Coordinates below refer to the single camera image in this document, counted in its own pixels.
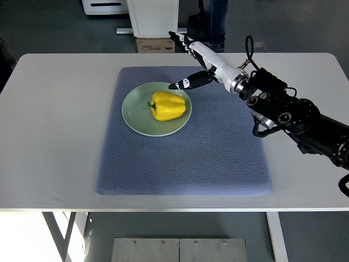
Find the white table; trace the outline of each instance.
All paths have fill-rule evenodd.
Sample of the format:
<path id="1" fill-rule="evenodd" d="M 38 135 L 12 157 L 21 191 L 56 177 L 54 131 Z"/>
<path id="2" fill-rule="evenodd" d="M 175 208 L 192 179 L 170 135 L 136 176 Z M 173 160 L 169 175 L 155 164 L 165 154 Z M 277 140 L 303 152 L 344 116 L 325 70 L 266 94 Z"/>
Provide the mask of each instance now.
<path id="1" fill-rule="evenodd" d="M 233 67 L 246 59 L 243 53 L 221 56 Z M 322 114 L 349 124 L 349 82 L 334 56 L 256 53 L 254 60 L 297 88 L 298 98 L 312 100 Z M 97 194 L 118 72 L 132 66 L 198 63 L 185 53 L 28 54 L 19 60 L 0 95 L 0 211 L 262 211 L 276 221 L 269 222 L 277 241 L 282 234 L 276 211 L 349 210 L 349 199 L 337 186 L 347 171 L 325 156 L 303 155 L 282 132 L 263 139 L 273 183 L 270 195 Z"/>

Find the jeans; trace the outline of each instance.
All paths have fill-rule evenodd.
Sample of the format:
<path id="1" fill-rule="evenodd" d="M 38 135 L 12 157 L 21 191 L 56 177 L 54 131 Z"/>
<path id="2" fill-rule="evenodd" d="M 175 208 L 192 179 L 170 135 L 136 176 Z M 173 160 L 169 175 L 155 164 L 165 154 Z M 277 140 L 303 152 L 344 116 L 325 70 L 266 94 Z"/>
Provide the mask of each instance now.
<path id="1" fill-rule="evenodd" d="M 204 14 L 204 33 L 207 41 L 220 45 L 225 40 L 228 0 L 199 0 L 200 13 Z"/>

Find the blue placemat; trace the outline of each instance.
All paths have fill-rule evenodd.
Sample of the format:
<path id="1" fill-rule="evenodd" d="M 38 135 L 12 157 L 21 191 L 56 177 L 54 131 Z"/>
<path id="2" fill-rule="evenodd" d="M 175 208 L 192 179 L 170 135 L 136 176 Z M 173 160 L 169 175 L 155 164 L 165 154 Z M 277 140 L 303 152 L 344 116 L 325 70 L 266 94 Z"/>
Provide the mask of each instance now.
<path id="1" fill-rule="evenodd" d="M 130 67 L 118 76 L 101 154 L 96 191 L 107 195 L 257 196 L 272 191 L 260 138 L 252 135 L 250 109 L 223 84 L 186 91 L 187 124 L 153 138 L 130 129 L 121 106 L 148 82 L 177 82 L 201 67 Z"/>

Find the black cable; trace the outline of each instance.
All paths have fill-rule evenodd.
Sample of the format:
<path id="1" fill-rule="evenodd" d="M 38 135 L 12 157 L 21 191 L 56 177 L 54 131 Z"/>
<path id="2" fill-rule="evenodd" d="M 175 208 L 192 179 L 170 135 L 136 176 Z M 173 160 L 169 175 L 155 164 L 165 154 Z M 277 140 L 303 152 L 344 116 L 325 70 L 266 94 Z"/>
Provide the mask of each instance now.
<path id="1" fill-rule="evenodd" d="M 293 96 L 293 97 L 296 97 L 296 96 L 297 96 L 297 89 L 295 89 L 294 87 L 286 87 L 286 89 L 292 89 L 292 90 L 294 90 L 294 96 Z"/>
<path id="2" fill-rule="evenodd" d="M 272 127 L 271 129 L 266 129 L 264 131 L 258 131 L 258 127 L 261 121 L 257 120 L 255 117 L 254 117 L 254 121 L 255 121 L 255 125 L 253 126 L 252 133 L 254 136 L 258 138 L 265 138 L 267 135 L 273 134 L 281 130 L 281 127 L 276 126 L 276 127 Z"/>
<path id="3" fill-rule="evenodd" d="M 249 40 L 251 42 L 251 53 L 249 51 Z M 247 58 L 249 59 L 249 61 L 251 62 L 251 64 L 256 68 L 256 70 L 258 71 L 260 68 L 256 65 L 256 63 L 252 60 L 252 56 L 253 56 L 253 51 L 254 51 L 254 44 L 253 44 L 253 38 L 252 36 L 248 35 L 245 39 L 245 49 L 246 49 L 246 55 Z"/>

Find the person's leg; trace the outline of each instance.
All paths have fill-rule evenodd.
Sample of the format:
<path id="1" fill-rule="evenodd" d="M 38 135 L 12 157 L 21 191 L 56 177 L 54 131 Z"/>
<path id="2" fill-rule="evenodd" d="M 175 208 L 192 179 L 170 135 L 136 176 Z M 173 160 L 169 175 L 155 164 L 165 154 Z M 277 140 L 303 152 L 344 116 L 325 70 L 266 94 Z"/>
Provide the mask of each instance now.
<path id="1" fill-rule="evenodd" d="M 198 8 L 200 11 L 196 15 L 191 15 L 188 19 L 189 26 L 193 28 L 199 28 L 204 26 L 204 6 L 203 6 L 203 0 L 198 0 Z"/>
<path id="2" fill-rule="evenodd" d="M 204 33 L 212 45 L 224 44 L 228 0 L 204 0 Z"/>

